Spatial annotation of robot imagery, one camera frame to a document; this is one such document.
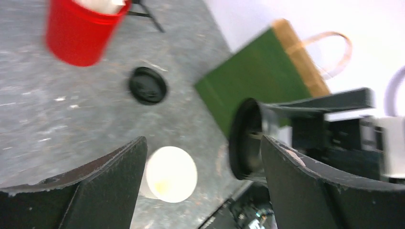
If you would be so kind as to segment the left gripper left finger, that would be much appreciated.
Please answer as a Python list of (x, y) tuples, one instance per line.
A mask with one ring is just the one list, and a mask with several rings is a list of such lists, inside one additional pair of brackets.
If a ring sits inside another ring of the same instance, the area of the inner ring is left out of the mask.
[(0, 190), (3, 229), (128, 229), (147, 159), (140, 136), (34, 185)]

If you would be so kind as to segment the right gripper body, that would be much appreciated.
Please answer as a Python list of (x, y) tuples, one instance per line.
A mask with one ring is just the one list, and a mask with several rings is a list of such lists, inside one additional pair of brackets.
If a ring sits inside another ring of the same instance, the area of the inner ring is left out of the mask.
[(322, 116), (292, 118), (292, 147), (331, 167), (386, 181), (384, 129), (371, 116), (329, 122)]

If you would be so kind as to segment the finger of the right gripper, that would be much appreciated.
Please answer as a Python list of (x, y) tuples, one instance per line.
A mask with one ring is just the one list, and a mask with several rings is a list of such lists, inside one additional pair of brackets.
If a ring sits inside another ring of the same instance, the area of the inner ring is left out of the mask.
[(373, 108), (373, 103), (373, 91), (370, 88), (359, 88), (288, 103), (265, 104), (259, 102), (258, 105), (262, 110), (270, 110), (277, 115), (323, 115)]

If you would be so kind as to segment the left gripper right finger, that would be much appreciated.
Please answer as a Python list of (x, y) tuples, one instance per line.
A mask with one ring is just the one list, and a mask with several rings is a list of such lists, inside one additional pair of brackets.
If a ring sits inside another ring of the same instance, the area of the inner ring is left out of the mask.
[(261, 154), (280, 229), (404, 228), (404, 185), (335, 169), (266, 135)]

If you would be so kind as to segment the single white paper cup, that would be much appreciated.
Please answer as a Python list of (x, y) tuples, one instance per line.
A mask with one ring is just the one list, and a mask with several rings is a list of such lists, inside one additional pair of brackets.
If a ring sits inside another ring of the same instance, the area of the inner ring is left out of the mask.
[(192, 195), (197, 180), (197, 167), (192, 157), (181, 148), (164, 146), (148, 157), (139, 194), (180, 203)]

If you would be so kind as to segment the green paper bag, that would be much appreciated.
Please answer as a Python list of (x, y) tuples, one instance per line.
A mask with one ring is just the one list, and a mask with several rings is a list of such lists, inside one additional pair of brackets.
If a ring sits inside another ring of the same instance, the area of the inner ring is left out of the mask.
[(223, 135), (229, 137), (234, 115), (247, 98), (281, 103), (329, 95), (324, 71), (316, 67), (306, 46), (336, 35), (326, 31), (301, 40), (288, 20), (275, 20), (194, 87)]

